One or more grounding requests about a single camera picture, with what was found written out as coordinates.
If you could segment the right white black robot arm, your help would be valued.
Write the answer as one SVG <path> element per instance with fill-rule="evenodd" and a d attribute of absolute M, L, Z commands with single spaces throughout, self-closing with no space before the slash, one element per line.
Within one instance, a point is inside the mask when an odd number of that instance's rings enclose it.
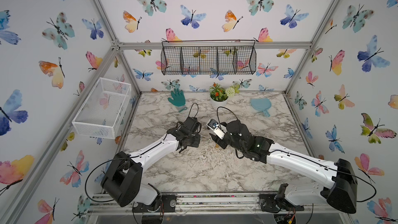
<path fill-rule="evenodd" d="M 211 119 L 207 123 L 212 140 L 221 148 L 228 146 L 242 158 L 264 164 L 277 165 L 313 180 L 310 184 L 281 184 L 273 199 L 265 201 L 265 208 L 273 207 L 290 210 L 307 204 L 328 204 L 334 209 L 347 213 L 357 212 L 358 181 L 350 162 L 316 159 L 286 148 L 271 139 L 252 135 L 247 126 L 234 120 L 218 123 Z"/>

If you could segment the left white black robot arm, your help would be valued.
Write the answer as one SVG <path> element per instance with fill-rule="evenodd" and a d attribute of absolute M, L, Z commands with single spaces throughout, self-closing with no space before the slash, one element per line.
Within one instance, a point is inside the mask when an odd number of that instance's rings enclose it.
<path fill-rule="evenodd" d="M 101 180 L 102 189 L 121 207 L 134 202 L 147 206 L 150 212 L 157 211 L 162 206 L 162 194 L 151 184 L 142 183 L 144 172 L 170 153 L 198 148 L 201 129 L 202 124 L 196 117 L 187 117 L 145 148 L 117 153 L 112 160 L 104 162 L 109 167 Z"/>

